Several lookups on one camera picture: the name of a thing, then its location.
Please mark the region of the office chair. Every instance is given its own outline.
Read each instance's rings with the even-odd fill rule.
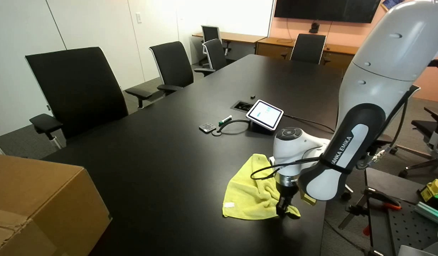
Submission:
[[[222,42],[218,38],[205,41],[204,47],[207,49],[208,62],[212,69],[218,71],[228,65],[228,59],[224,55]]]
[[[136,86],[127,88],[126,92],[130,95],[137,96],[138,99],[138,108],[144,108],[144,101],[155,101],[163,98],[165,94],[160,91],[157,86],[161,85],[160,78],[146,81],[143,84],[138,84]]]
[[[221,35],[219,35],[219,27],[212,27],[212,25],[202,25],[202,31],[204,31],[204,42],[205,41],[211,41],[211,39],[221,39]],[[231,51],[231,45],[222,45],[222,51],[224,51],[224,55],[228,55],[229,51]]]
[[[212,25],[202,25],[202,31],[204,31],[204,39],[210,41],[210,39],[221,39],[219,38],[219,27],[212,27]]]
[[[165,94],[173,94],[183,86],[194,82],[192,66],[181,41],[173,41],[150,47],[157,59],[164,85],[158,89]],[[210,74],[210,68],[195,68],[198,72]]]
[[[326,37],[322,34],[299,34],[291,59],[295,62],[320,64]]]
[[[119,81],[100,47],[26,58],[55,115],[42,113],[30,122],[55,143],[52,132],[56,129],[63,130],[69,143],[74,136],[128,113]]]
[[[437,170],[438,169],[438,111],[434,108],[424,108],[427,112],[431,113],[431,116],[436,119],[436,122],[431,121],[420,121],[414,119],[411,123],[419,128],[419,130],[424,135],[429,146],[430,153],[421,153],[416,149],[404,148],[409,152],[421,155],[427,158],[426,162],[407,166],[404,170],[399,172],[400,176],[407,177],[410,172],[419,172],[426,167],[430,167],[429,170]]]

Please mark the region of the table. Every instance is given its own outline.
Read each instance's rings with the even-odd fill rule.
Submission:
[[[386,173],[373,167],[366,170],[367,185],[376,187],[379,190],[386,192],[390,196],[394,196],[403,202],[417,203],[419,194],[417,190],[423,187],[421,183],[416,183],[409,179],[403,179],[400,176]],[[396,254],[393,250],[392,241],[392,229],[389,213],[383,207],[376,207],[376,204],[382,204],[382,202],[370,202],[370,226],[372,226],[372,244],[373,249],[379,250],[386,256]]]
[[[84,133],[47,160],[84,165],[114,217],[93,254],[320,254],[325,203],[309,206],[296,197],[299,220],[221,214],[229,179],[252,153],[272,153],[274,138],[252,132],[217,138],[198,125],[229,113],[244,118],[234,105],[256,96],[333,126],[340,81],[333,68],[248,55]],[[282,123],[298,125],[286,118]]]

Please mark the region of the black cable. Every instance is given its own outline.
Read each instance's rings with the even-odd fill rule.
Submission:
[[[342,239],[345,239],[346,241],[349,241],[352,246],[355,246],[356,249],[359,249],[360,251],[363,251],[363,254],[369,254],[369,249],[366,249],[366,247],[362,247],[360,244],[357,244],[357,243],[355,243],[353,240],[350,240],[347,236],[345,236],[340,230],[338,230],[333,224],[332,224],[332,222],[329,222],[329,219],[328,217],[325,217],[325,222],[330,226],[330,229],[336,233],[336,234],[339,234]]]
[[[251,177],[254,180],[264,180],[264,179],[269,179],[272,177],[276,172],[281,170],[282,166],[289,166],[289,165],[301,165],[301,163],[306,163],[306,162],[313,162],[313,160],[319,160],[320,156],[318,158],[303,158],[303,159],[298,159],[298,160],[293,160],[293,162],[286,162],[286,163],[278,163],[278,165],[271,165],[271,166],[265,166],[265,167],[261,167],[261,169],[256,169],[251,173]],[[266,175],[266,176],[255,176],[256,173],[259,172],[264,172],[266,169],[271,169],[271,167],[276,167],[272,173]]]
[[[231,123],[237,123],[237,122],[245,122],[245,123],[248,123],[246,129],[239,130],[239,132],[224,132],[224,130],[222,130],[224,128],[229,126]],[[249,125],[251,125],[251,121],[249,121],[249,119],[229,119],[229,121],[227,121],[227,122],[224,122],[224,123],[219,123],[219,129],[218,129],[218,130],[214,130],[214,136],[221,136],[221,135],[239,135],[239,133],[246,132],[248,128],[249,128]]]
[[[319,125],[319,126],[315,126],[315,128],[323,126],[323,128],[326,128],[330,133],[335,132],[335,129],[333,129],[332,126],[325,125],[325,123],[320,123],[320,122],[316,122],[316,121],[309,121],[309,119],[298,118],[298,116],[288,115],[288,113],[285,113],[283,116],[285,116],[285,118],[295,119],[295,121],[299,121],[299,122],[303,122],[303,123],[310,125],[310,126]]]
[[[402,112],[402,119],[400,119],[400,125],[399,125],[399,129],[397,129],[396,133],[394,133],[394,138],[393,138],[393,140],[392,140],[392,143],[390,143],[390,148],[394,146],[396,140],[397,140],[399,136],[400,136],[400,132],[402,132],[403,125],[404,125],[406,113],[407,113],[407,101],[404,102],[403,112]]]

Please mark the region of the yellow microfiber towel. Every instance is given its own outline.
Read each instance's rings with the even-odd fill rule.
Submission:
[[[222,214],[225,217],[259,220],[278,216],[279,190],[276,189],[275,177],[264,180],[251,177],[254,170],[269,165],[271,162],[265,155],[254,153],[229,180],[222,203]],[[272,172],[274,167],[261,172],[259,176],[266,176]],[[288,214],[302,217],[293,204],[288,207]]]

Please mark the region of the tablet screen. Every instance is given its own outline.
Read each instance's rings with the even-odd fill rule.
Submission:
[[[251,121],[258,122],[259,125],[271,130],[275,130],[283,113],[283,109],[262,99],[258,99],[258,102],[254,103],[246,116]]]

